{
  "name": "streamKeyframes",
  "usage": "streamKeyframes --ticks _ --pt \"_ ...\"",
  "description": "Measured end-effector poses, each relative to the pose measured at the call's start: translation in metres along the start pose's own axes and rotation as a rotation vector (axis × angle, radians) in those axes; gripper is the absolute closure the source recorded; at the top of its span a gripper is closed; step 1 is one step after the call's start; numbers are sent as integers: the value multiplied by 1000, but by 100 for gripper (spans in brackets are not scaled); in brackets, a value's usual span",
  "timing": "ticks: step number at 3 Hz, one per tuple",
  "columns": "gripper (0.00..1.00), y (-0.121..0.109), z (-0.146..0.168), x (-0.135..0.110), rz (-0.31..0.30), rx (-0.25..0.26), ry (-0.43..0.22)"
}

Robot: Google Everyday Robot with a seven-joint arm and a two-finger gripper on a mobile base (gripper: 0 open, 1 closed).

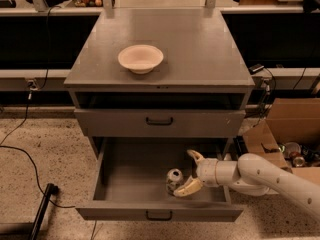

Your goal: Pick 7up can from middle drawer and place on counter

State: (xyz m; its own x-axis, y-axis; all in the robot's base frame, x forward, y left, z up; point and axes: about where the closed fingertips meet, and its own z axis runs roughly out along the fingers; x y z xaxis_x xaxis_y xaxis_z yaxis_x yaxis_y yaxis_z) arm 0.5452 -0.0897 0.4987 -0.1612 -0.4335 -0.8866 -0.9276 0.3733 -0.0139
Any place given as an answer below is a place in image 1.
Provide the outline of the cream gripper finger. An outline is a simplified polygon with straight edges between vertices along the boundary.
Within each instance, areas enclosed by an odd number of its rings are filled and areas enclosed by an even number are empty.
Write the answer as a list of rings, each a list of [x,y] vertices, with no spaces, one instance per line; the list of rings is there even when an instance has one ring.
[[[204,160],[203,155],[195,150],[188,149],[187,154],[194,160],[196,165],[199,165]]]
[[[186,197],[200,191],[202,187],[203,184],[199,178],[190,176],[182,186],[178,187],[173,192],[173,194],[175,197]]]

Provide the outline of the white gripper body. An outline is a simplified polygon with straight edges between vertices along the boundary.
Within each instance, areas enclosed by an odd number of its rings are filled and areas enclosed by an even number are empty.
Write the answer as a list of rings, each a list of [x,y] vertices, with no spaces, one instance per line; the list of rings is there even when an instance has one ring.
[[[216,180],[216,165],[218,160],[216,158],[204,158],[197,164],[196,174],[200,182],[205,187],[217,187]]]

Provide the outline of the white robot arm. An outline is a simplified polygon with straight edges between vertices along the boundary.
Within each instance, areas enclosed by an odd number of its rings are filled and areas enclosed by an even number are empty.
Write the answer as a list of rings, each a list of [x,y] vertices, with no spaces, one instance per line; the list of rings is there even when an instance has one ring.
[[[253,153],[245,153],[237,161],[205,158],[191,149],[187,154],[197,165],[196,177],[190,176],[179,186],[173,192],[175,197],[190,196],[203,187],[227,186],[251,196],[262,196],[273,190],[320,221],[319,185],[287,172]]]

